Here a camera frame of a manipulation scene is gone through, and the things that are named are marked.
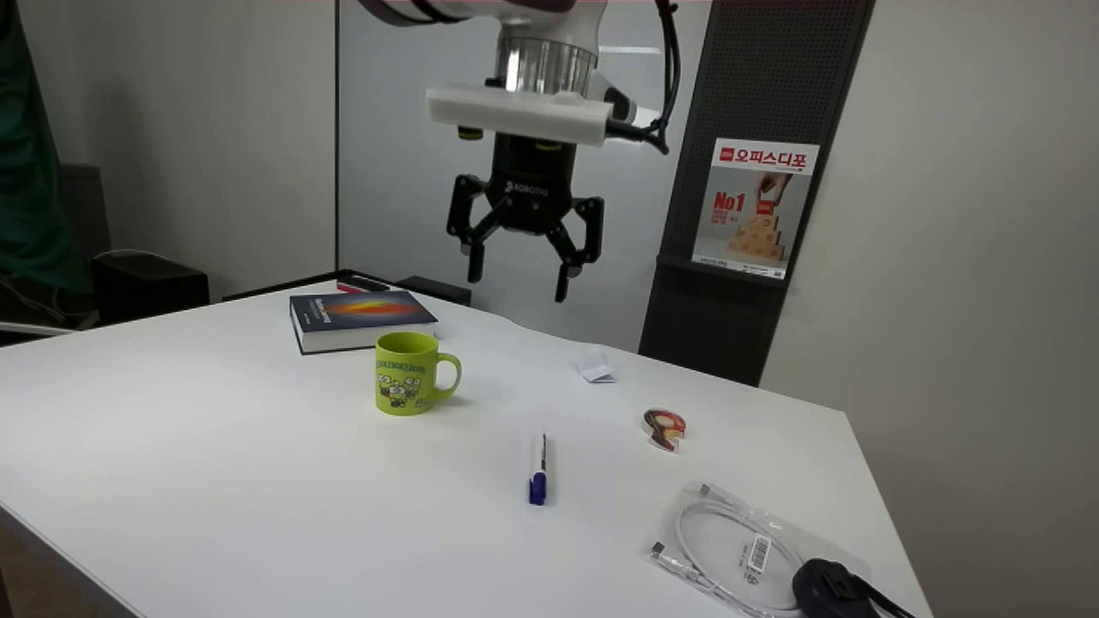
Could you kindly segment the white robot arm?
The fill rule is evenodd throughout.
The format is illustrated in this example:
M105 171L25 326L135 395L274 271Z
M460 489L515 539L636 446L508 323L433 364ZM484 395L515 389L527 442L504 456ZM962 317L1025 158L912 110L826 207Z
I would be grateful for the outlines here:
M515 230L556 252L556 291L602 256L603 200L571 188L576 147L603 143L612 105L594 96L597 31L608 0L355 0L390 28L489 23L479 87L430 87L430 117L457 133L489 133L489 176L457 176L446 235L484 276L486 237Z

